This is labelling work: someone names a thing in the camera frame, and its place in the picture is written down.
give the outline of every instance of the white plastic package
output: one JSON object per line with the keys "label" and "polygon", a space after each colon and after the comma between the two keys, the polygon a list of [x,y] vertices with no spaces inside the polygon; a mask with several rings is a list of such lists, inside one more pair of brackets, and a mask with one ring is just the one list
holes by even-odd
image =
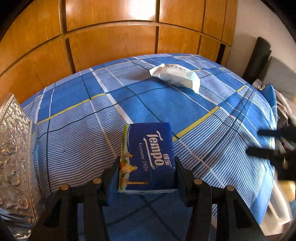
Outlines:
{"label": "white plastic package", "polygon": [[151,76],[157,77],[175,86],[184,86],[198,94],[200,79],[195,72],[179,64],[161,64],[149,70]]}

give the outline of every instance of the silver embossed box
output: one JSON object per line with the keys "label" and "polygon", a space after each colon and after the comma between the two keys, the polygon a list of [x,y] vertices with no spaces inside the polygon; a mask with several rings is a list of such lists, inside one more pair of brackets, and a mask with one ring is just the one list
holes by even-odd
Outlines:
{"label": "silver embossed box", "polygon": [[0,101],[0,215],[26,239],[43,209],[34,169],[38,134],[13,94]]}

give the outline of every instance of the blue tempo tissue pack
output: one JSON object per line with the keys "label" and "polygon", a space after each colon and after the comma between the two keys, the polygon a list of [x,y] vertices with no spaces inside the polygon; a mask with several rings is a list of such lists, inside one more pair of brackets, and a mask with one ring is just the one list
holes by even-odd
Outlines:
{"label": "blue tempo tissue pack", "polygon": [[173,192],[177,188],[175,172],[170,123],[124,125],[119,192]]}

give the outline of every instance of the wall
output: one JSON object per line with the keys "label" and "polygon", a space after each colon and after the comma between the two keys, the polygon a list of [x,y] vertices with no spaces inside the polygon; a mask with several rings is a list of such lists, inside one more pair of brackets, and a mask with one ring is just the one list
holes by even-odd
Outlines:
{"label": "wall", "polygon": [[257,37],[271,45],[271,56],[296,72],[296,43],[281,22],[260,0],[238,0],[237,22],[227,68],[242,76]]}
{"label": "wall", "polygon": [[34,0],[0,41],[0,95],[19,102],[85,68],[154,53],[226,65],[237,0]]}

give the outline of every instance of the striped fabric pattern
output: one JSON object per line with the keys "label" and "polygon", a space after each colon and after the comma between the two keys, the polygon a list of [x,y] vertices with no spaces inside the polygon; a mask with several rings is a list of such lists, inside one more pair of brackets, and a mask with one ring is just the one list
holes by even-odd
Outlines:
{"label": "striped fabric pattern", "polygon": [[[200,94],[151,77],[149,69],[161,63],[195,71]],[[174,152],[184,167],[212,186],[233,185],[256,220],[263,218],[274,168],[268,160],[247,156],[245,149],[274,148],[274,139],[257,135],[259,129],[276,128],[271,85],[257,91],[199,55],[153,54],[77,72],[22,107],[37,124],[35,169],[44,198],[63,183],[83,185],[111,167],[120,154],[124,124],[170,122]],[[213,225],[216,212],[213,205]],[[118,194],[104,215],[111,240],[184,240],[191,209],[177,192]]]}

